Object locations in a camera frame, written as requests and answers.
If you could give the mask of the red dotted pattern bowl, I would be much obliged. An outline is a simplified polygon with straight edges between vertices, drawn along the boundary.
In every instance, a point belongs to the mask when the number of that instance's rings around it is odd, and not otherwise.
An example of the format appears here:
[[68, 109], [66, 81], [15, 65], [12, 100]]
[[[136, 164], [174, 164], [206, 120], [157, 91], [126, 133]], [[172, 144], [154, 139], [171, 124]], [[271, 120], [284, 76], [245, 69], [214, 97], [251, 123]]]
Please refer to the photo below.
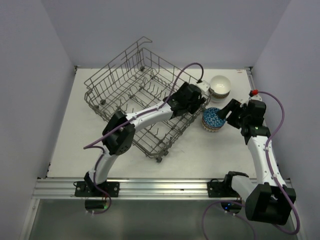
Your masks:
[[230, 91], [223, 92], [223, 93], [217, 93], [214, 89], [210, 88], [209, 93], [215, 99], [225, 99], [229, 96]]

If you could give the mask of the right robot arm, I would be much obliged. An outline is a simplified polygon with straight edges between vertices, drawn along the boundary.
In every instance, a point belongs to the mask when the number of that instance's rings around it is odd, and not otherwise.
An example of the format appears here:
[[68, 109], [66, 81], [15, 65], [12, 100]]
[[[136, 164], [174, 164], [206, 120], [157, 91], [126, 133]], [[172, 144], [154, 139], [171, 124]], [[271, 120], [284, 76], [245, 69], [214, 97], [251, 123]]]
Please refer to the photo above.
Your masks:
[[245, 202], [245, 215], [250, 221], [283, 226], [291, 214], [290, 204], [296, 192], [287, 187], [273, 153], [268, 127], [264, 126], [266, 104], [250, 99], [245, 103], [232, 99], [217, 116], [239, 129], [253, 159], [257, 183], [253, 184], [245, 173], [228, 172], [223, 183], [227, 196], [237, 193]]

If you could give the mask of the plain white bowl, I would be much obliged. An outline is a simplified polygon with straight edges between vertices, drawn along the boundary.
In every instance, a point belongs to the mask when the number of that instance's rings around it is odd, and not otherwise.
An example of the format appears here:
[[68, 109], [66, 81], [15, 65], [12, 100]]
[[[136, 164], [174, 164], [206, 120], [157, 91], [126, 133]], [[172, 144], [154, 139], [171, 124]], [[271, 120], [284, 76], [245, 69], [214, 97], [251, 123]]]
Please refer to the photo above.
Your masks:
[[215, 104], [220, 104], [220, 103], [223, 103], [226, 99], [225, 98], [211, 98], [210, 101], [212, 103], [215, 103]]

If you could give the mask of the blue zigzag bowl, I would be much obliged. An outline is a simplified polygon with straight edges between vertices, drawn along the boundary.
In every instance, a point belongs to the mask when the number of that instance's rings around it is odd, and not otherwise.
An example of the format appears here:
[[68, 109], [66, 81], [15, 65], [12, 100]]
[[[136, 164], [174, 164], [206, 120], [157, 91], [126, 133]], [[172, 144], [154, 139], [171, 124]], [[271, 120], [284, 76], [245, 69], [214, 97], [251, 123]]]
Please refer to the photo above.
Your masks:
[[209, 129], [222, 128], [223, 127], [223, 125], [221, 125], [221, 126], [210, 126], [205, 122], [204, 118], [201, 119], [201, 123], [202, 123], [203, 127], [206, 127], [206, 128], [209, 128]]

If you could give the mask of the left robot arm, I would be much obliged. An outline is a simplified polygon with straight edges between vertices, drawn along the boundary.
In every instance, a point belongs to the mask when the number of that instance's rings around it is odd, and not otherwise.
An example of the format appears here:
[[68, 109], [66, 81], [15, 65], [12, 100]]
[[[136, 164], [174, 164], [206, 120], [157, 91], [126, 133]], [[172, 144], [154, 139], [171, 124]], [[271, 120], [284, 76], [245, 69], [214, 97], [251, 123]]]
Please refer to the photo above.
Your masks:
[[158, 122], [178, 118], [186, 113], [194, 114], [205, 101], [198, 85], [184, 82], [176, 92], [170, 93], [154, 106], [132, 113], [114, 113], [102, 137], [84, 147], [85, 150], [101, 149], [94, 167], [84, 177], [87, 192], [95, 197], [103, 193], [112, 165], [118, 156], [130, 149], [136, 133]]

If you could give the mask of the red lattice bowl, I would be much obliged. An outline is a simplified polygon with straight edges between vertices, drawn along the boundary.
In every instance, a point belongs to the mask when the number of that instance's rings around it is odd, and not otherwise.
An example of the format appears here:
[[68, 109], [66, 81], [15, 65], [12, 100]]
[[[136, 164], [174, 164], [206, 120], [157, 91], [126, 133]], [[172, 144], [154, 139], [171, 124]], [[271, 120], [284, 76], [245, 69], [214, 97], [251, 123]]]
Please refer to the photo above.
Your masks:
[[220, 111], [217, 107], [206, 108], [202, 115], [202, 122], [208, 128], [221, 128], [226, 123], [226, 119], [220, 118], [217, 113]]

